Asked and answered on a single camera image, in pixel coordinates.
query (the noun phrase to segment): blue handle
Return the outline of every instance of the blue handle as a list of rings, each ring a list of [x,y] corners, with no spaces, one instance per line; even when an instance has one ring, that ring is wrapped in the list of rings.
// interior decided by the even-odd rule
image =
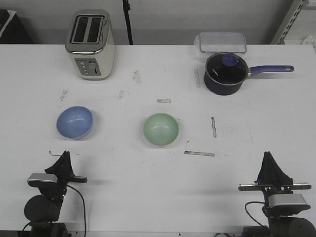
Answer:
[[[257,66],[257,67],[251,67],[250,72],[251,76],[264,73],[264,72],[292,72],[294,71],[293,66]]]

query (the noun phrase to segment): table surface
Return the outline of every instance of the table surface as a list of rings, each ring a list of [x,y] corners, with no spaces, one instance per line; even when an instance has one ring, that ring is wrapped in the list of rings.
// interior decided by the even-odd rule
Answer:
[[[100,81],[79,78],[64,45],[0,45],[0,52],[0,230],[28,222],[24,206],[39,191],[26,181],[55,163],[49,151],[70,151],[75,175],[88,177],[73,186],[85,198],[92,232],[234,232],[256,225],[244,204],[263,201],[262,193],[237,188],[257,179],[265,151],[295,183],[316,185],[311,46],[249,45],[243,58],[250,67],[295,71],[252,76],[229,96],[206,88],[194,46],[117,46],[112,74]],[[59,114],[74,105],[94,115],[92,131],[79,141],[56,130]],[[174,116],[180,129],[163,148],[142,132],[146,118],[160,112]],[[299,216],[316,224],[315,189],[295,193],[312,207]],[[83,230],[81,204],[69,189],[59,221],[71,231]],[[260,205],[249,211],[267,224]]]

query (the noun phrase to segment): container lid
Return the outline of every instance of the container lid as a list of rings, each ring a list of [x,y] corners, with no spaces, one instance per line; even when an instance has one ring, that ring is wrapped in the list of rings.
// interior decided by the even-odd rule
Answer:
[[[202,53],[245,53],[245,36],[240,32],[201,32],[198,36]]]

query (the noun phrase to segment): toaster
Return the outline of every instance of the toaster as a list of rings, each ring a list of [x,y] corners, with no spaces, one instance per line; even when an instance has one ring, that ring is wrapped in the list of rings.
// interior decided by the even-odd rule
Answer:
[[[102,80],[112,71],[115,43],[108,12],[85,9],[75,13],[65,44],[79,77]]]

